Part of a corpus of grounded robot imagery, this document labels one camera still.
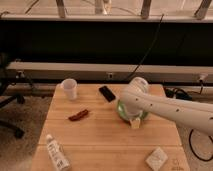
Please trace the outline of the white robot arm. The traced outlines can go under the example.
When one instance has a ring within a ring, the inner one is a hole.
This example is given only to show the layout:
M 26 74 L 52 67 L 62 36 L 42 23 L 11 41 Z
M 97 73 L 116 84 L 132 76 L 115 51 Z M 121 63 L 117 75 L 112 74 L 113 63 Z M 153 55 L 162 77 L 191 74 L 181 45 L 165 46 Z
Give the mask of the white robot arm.
M 121 90 L 120 101 L 129 118 L 146 111 L 213 136 L 213 104 L 152 95 L 142 77 L 133 78 Z

